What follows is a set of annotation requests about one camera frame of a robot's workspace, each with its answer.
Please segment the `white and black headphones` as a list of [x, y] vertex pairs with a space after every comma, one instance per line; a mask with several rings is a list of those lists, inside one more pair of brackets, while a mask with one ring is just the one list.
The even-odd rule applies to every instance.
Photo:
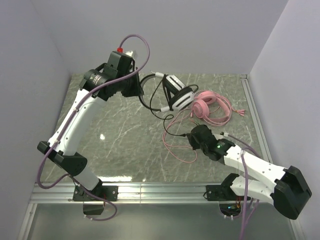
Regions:
[[190, 85], [185, 85], [176, 75], [173, 74], [164, 74], [160, 72], [149, 74], [140, 81], [140, 87], [143, 89], [147, 81], [154, 78], [160, 79], [160, 84], [162, 85], [167, 106], [153, 108], [150, 103], [149, 105], [146, 104], [143, 97], [144, 94], [142, 94], [139, 96], [139, 100], [147, 109], [153, 112], [181, 111], [194, 101], [195, 92], [198, 90], [198, 87], [196, 87], [196, 90], [193, 90]]

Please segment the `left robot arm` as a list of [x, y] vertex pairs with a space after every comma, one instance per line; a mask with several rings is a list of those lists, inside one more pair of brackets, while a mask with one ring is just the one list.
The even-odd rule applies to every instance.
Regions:
[[78, 145], [93, 117], [107, 100], [120, 92], [123, 97], [142, 94], [134, 51], [113, 51], [106, 63], [83, 75], [75, 100], [48, 141], [40, 141], [37, 149], [54, 164], [66, 171], [88, 191], [98, 194], [101, 180], [89, 169], [88, 160], [77, 152]]

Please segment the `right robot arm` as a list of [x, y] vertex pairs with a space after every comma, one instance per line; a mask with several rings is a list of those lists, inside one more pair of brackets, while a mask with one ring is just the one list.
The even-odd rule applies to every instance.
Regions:
[[269, 203], [284, 217], [296, 220], [312, 196], [306, 179], [295, 166], [285, 168], [267, 162], [213, 134], [204, 124], [194, 127], [186, 136], [193, 150], [201, 150], [210, 160], [247, 174], [242, 177], [231, 173], [220, 185], [207, 185], [208, 201], [247, 197]]

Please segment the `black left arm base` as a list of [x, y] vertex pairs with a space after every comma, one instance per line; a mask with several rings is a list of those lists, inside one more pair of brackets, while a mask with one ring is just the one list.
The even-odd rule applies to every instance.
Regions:
[[100, 185], [94, 190], [87, 190], [82, 186], [75, 186], [72, 196], [73, 202], [82, 202], [82, 211], [86, 217], [100, 216], [107, 205], [114, 208], [113, 218], [118, 213], [114, 204], [118, 200], [119, 187], [117, 185]]

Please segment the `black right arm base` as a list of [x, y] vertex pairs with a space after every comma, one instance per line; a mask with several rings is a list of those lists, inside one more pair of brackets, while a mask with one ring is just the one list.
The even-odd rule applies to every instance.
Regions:
[[219, 202], [219, 210], [224, 218], [238, 218], [242, 213], [243, 196], [236, 195], [222, 185], [206, 185], [203, 198], [209, 202]]

